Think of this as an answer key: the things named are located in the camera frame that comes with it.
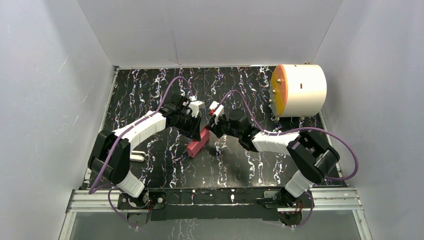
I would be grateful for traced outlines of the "pink cardboard box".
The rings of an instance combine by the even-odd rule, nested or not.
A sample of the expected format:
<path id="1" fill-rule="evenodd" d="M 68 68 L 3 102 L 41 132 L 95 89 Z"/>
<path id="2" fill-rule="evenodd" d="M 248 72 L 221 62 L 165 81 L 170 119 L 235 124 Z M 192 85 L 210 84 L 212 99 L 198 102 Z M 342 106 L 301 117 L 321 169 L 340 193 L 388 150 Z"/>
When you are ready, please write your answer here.
<path id="1" fill-rule="evenodd" d="M 200 131 L 200 140 L 199 141 L 192 140 L 187 145 L 186 150 L 187 150 L 188 156 L 190 158 L 194 158 L 200 152 L 200 150 L 206 145 L 209 139 L 210 139 L 210 131 L 206 128 L 203 128 Z"/>

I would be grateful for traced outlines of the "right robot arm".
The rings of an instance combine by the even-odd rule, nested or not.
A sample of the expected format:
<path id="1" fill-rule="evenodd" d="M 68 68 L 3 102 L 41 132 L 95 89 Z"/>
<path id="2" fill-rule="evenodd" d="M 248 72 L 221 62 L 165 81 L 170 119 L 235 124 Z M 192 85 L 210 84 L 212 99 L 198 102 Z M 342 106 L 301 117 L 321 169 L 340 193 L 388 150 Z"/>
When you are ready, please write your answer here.
<path id="1" fill-rule="evenodd" d="M 261 131 L 239 108 L 228 115 L 213 115 L 205 127 L 217 138 L 223 135 L 237 138 L 247 151 L 290 156 L 298 170 L 276 194 L 288 207 L 295 207 L 302 194 L 321 183 L 340 160 L 339 153 L 318 132 L 312 129 L 288 134 Z"/>

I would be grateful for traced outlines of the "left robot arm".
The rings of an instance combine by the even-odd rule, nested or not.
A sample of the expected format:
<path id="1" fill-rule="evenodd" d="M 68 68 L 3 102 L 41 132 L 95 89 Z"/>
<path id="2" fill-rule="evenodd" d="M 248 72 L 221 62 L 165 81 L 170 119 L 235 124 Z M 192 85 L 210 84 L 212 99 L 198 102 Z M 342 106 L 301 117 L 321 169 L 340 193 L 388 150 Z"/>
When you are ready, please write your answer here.
<path id="1" fill-rule="evenodd" d="M 140 119 L 114 131 L 102 130 L 95 140 L 87 167 L 130 196 L 137 208 L 149 203 L 145 185 L 130 170 L 130 156 L 139 144 L 168 127 L 179 134 L 200 141 L 203 101 L 194 96 L 174 94 L 157 111 L 149 111 Z"/>

